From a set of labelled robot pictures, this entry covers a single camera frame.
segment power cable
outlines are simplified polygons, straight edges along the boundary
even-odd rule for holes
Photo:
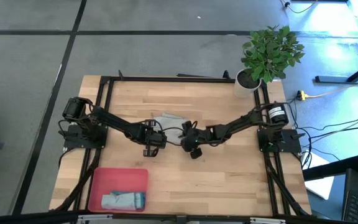
[[[302,127],[302,128],[312,128],[312,129],[317,130],[317,131],[324,131],[324,129],[326,129],[328,127],[339,126],[339,125],[343,125],[343,124],[349,124],[349,123],[353,123],[353,122],[356,122],[356,121],[358,121],[358,119],[355,119],[353,121],[343,122],[343,123],[340,123],[340,124],[330,124],[330,125],[324,126],[322,129],[314,128],[314,127],[310,127],[310,126]]]
[[[283,3],[284,3],[284,6],[287,7],[287,8],[289,8],[292,12],[299,14],[299,13],[305,12],[306,10],[310,9],[312,6],[314,6],[314,5],[318,2],[318,0],[316,0],[312,5],[310,5],[309,7],[307,7],[306,9],[304,9],[304,10],[302,10],[302,11],[300,11],[300,12],[296,12],[295,10],[293,10],[292,7],[290,6],[291,3],[286,2],[286,1],[284,1],[284,0],[281,0],[281,2],[283,2]]]
[[[342,90],[346,90],[346,89],[348,89],[350,87],[355,87],[355,86],[358,86],[358,84],[347,86],[347,87],[340,88],[340,89],[333,90],[333,91],[329,91],[329,92],[326,92],[326,93],[318,94],[318,95],[315,95],[315,96],[307,95],[306,93],[304,93],[304,97],[305,98],[317,98],[317,97],[320,97],[320,96],[325,96],[325,95],[328,95],[328,94],[332,94],[332,93],[336,93],[336,92],[339,92],[339,91],[342,91]]]

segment gray cloth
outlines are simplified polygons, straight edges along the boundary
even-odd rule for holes
[[[177,115],[173,115],[173,114],[168,114],[168,113],[163,113],[161,116],[153,117],[153,119],[155,119],[156,121],[158,121],[161,124],[162,129],[171,128],[171,127],[182,128],[181,124],[183,124],[184,122],[188,121],[187,118],[177,116]],[[157,125],[155,127],[155,129],[159,130],[160,127]],[[172,143],[175,143],[175,144],[180,144],[179,136],[181,134],[182,134],[182,131],[179,130],[179,129],[169,129],[169,130],[165,131],[165,135],[167,136],[167,140],[172,142]]]

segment plant pot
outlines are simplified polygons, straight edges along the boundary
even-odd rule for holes
[[[259,88],[261,80],[253,81],[250,70],[240,70],[236,75],[236,82],[234,83],[234,94],[238,98],[247,98],[251,93]]]

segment green leaves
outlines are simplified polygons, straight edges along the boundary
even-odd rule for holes
[[[280,55],[280,51],[278,51],[278,50],[274,50],[273,51],[273,56],[274,57],[277,57],[277,56],[279,56]]]
[[[281,28],[280,30],[282,30],[283,37],[286,37],[290,33],[290,27],[289,26],[285,26],[285,27]]]
[[[297,49],[297,50],[303,50],[304,47],[305,47],[305,46],[303,46],[303,45],[301,45],[301,44],[298,44],[298,45],[296,46],[296,49]]]
[[[266,47],[265,47],[264,45],[261,45],[261,46],[259,47],[259,52],[260,52],[260,53],[265,53],[265,50],[266,50]]]
[[[288,60],[288,63],[291,65],[291,67],[294,67],[295,66],[295,59],[292,58],[292,59]]]
[[[243,49],[247,49],[247,48],[249,48],[250,46],[252,46],[251,42],[246,42],[245,44],[242,45],[242,48],[243,48]]]
[[[275,77],[285,78],[284,70],[295,66],[305,55],[304,46],[299,44],[288,26],[275,31],[278,26],[252,31],[251,41],[242,45],[244,57],[241,62],[251,71],[253,80],[271,82]]]
[[[254,39],[254,40],[258,40],[259,38],[259,34],[255,31],[251,31],[251,37]]]
[[[280,63],[282,61],[282,58],[275,58],[272,60],[273,63]]]
[[[258,80],[259,74],[263,71],[263,67],[259,65],[257,68],[255,68],[254,72],[252,72],[252,79],[254,81]]]

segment potted plant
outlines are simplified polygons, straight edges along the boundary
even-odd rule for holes
[[[262,81],[267,83],[275,77],[285,78],[284,69],[289,65],[294,67],[305,55],[304,46],[298,44],[295,33],[290,32],[288,26],[276,32],[277,27],[252,31],[251,41],[242,45],[244,57],[241,62],[246,68],[237,73],[234,85],[236,96],[248,97]]]

